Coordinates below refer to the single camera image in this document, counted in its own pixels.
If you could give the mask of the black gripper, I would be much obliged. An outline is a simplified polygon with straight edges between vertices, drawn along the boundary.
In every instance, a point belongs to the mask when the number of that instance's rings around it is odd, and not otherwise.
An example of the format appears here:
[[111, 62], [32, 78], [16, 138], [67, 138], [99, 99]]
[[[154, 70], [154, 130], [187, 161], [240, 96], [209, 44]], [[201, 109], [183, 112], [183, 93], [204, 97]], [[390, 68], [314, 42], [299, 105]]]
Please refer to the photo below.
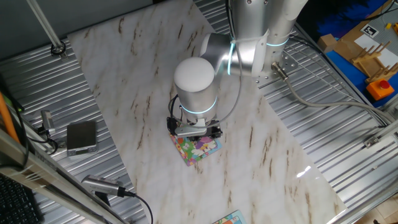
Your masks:
[[190, 136], [190, 137], [187, 137], [187, 139], [191, 142], [197, 142], [199, 140], [199, 138], [209, 137], [212, 139], [217, 139], [217, 138], [220, 138], [222, 135], [223, 135], [223, 132], [221, 130], [221, 127], [213, 126], [213, 127], [207, 128], [206, 133], [199, 134], [197, 136]]

